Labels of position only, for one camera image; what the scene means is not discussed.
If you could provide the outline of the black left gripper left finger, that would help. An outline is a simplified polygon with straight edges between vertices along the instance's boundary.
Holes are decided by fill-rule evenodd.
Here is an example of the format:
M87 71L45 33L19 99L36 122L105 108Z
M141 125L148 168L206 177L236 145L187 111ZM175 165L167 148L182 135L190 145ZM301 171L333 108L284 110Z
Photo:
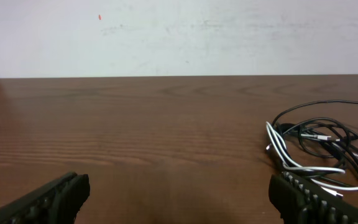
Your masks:
M87 174L69 172L0 208L0 224L71 224L90 196Z

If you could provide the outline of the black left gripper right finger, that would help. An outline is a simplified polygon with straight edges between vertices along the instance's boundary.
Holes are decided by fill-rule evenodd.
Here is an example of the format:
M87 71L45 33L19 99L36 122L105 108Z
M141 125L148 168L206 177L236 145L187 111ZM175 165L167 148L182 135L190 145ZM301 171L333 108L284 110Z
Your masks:
M291 172L271 176L268 197L285 224L358 223L358 208Z

